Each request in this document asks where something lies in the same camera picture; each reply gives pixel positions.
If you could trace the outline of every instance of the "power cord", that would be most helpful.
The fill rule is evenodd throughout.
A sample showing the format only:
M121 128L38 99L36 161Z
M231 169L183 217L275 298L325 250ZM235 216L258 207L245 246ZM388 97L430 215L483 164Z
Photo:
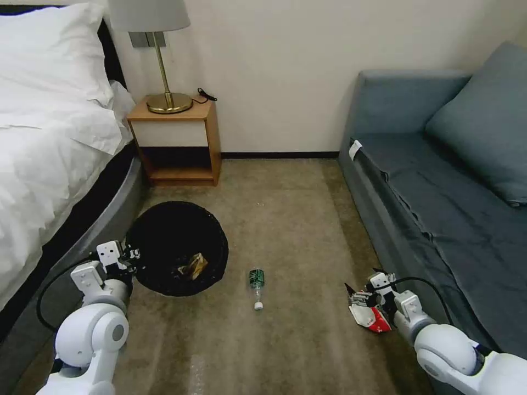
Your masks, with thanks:
M196 103L199 103L199 104L205 104L207 101L218 101L217 98L215 98L214 96L212 95L209 95L208 93L206 93L203 89L201 88L198 88L198 94L202 97L205 98L205 100L203 101L199 101L199 100L196 100L194 98L192 98L192 101L195 101Z
M88 262L88 261L92 261L93 259L95 259L95 257L97 256L97 254L95 254L94 252L90 252L88 254L88 256L86 258L83 258L81 259L80 261L77 261L75 263L72 263L71 265L69 265L68 267L62 269L58 274L55 275L55 277L53 277L51 279L50 282L48 282L46 284L46 286L42 289L42 291L40 292L40 295L38 296L38 299L37 299L37 318L38 320L40 321L40 323L45 326L47 329L49 329L51 332L54 332L54 333L57 333L59 331L59 328L56 327L56 326L53 326L52 324L50 324L49 322L47 322L44 318L44 316L42 315L42 300L44 299L44 294L46 293L46 291L49 289L49 287L60 277L62 276L64 273L66 273L67 271L69 271L70 269L72 269L73 267L75 266L78 266L80 265L81 263L85 263L85 262Z
M443 297L441 296L441 294L439 293L439 290L437 289L437 287L432 284L430 281L428 280L425 280L425 279L422 279L420 277L403 277L401 279L398 279L398 280L395 280L393 281L392 283L389 283L389 284L386 284L386 285L383 285L383 286L380 286L380 287L377 287L375 288L376 291L380 290L380 289L384 289L384 288L389 288L391 286L394 286L396 284L399 284L399 283L404 283L405 281L410 281L410 280L413 280L413 281L420 281L421 283L425 283L427 284L430 288L432 288L435 292L435 294L438 296L439 298L439 301L441 302L441 305L443 307L443 310L445 311L445 315L446 315L446 319L448 320L448 323L452 326L455 326L453 321L452 321L452 317L450 316L450 312L448 311L448 308L446 307L446 303L445 303L445 300L443 299Z

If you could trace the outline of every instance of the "baseboard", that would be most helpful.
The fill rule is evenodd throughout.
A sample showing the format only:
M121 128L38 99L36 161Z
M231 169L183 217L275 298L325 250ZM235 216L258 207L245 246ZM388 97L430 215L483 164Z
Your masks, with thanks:
M333 159L339 156L338 151L316 151L316 152L279 152L279 153L221 153L223 159Z

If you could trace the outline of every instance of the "gray sofa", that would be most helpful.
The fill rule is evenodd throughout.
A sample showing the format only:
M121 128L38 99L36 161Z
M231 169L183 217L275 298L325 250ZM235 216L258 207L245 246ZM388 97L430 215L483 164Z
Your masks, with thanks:
M527 208L507 205L424 133L470 77L460 71L360 73L339 162L383 268L431 281L469 337L527 358ZM354 139L363 147L352 160ZM406 287L446 322L426 284ZM438 394L458 394L431 382Z

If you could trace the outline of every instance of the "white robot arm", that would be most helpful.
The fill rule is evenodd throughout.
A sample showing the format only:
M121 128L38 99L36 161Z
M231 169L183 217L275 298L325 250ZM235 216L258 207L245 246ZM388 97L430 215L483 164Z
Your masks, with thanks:
M411 291L396 292L390 286L391 278L385 273L375 273L368 279L369 290L374 296L381 296L383 307L396 308L393 323L413 345L419 365L430 376L466 395L527 391L525 359L488 350L456 327L437 324L423 311L417 295ZM357 292L358 300L363 302L366 294Z
M116 241L97 246L99 261L77 266L71 278L84 293L82 307L61 324L53 370L37 395L114 395L111 383L119 350L128 338L126 308L133 270ZM130 251L138 257L138 251ZM103 281L99 270L117 273Z

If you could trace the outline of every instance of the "plastic bottle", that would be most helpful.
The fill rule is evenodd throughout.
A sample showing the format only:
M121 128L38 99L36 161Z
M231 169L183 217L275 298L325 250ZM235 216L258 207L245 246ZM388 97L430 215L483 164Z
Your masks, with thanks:
M264 304L262 303L262 288L265 285L264 271L262 269L254 269L249 272L249 285L254 290L255 302L254 310L262 310Z

